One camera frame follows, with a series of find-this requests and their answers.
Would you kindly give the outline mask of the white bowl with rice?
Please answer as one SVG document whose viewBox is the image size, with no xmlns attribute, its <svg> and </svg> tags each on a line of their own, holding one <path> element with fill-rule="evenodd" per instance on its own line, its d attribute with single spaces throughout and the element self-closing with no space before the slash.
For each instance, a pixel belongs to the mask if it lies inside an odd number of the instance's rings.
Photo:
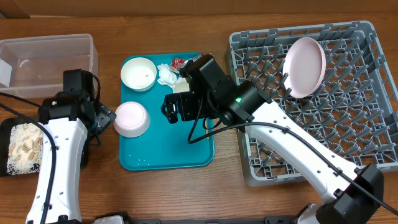
<svg viewBox="0 0 398 224">
<path fill-rule="evenodd" d="M 136 138 L 149 129 L 150 115 L 140 103 L 128 101 L 117 107 L 113 125 L 120 135 Z"/>
</svg>

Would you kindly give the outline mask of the white bowl with peanuts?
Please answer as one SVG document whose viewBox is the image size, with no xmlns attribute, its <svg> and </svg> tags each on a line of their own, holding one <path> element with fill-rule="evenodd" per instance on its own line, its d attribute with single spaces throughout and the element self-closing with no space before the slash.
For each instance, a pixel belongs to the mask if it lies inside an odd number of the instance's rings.
<svg viewBox="0 0 398 224">
<path fill-rule="evenodd" d="M 129 59 L 121 69 L 123 84 L 134 91 L 149 90 L 154 85 L 156 78 L 155 64 L 144 57 Z"/>
</svg>

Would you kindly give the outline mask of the white round plate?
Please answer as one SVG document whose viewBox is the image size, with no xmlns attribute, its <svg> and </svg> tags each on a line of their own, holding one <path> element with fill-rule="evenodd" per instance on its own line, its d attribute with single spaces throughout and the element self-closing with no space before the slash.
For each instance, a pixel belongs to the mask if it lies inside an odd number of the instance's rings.
<svg viewBox="0 0 398 224">
<path fill-rule="evenodd" d="M 285 56 L 283 74 L 290 96 L 305 98 L 321 85 L 326 70 L 326 56 L 321 45 L 310 37 L 303 37 L 292 44 Z"/>
</svg>

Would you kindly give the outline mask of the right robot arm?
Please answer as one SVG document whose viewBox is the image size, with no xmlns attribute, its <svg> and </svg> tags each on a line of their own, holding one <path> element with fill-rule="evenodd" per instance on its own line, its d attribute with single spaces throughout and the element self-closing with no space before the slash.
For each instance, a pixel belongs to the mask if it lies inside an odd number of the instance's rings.
<svg viewBox="0 0 398 224">
<path fill-rule="evenodd" d="M 384 176 L 374 165 L 359 168 L 292 121 L 264 90 L 236 83 L 213 56 L 180 69 L 188 91 L 168 94 L 161 107 L 168 122 L 217 118 L 275 150 L 299 171 L 322 201 L 307 205 L 295 223 L 366 223 L 384 205 Z"/>
</svg>

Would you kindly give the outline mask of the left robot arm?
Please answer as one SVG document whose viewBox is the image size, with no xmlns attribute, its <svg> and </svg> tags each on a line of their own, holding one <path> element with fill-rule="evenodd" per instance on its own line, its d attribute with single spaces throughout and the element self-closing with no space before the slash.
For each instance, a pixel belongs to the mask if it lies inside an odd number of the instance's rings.
<svg viewBox="0 0 398 224">
<path fill-rule="evenodd" d="M 80 223 L 80 170 L 93 139 L 116 119 L 100 103 L 100 81 L 91 72 L 63 73 L 63 89 L 39 108 L 42 162 L 27 223 Z"/>
</svg>

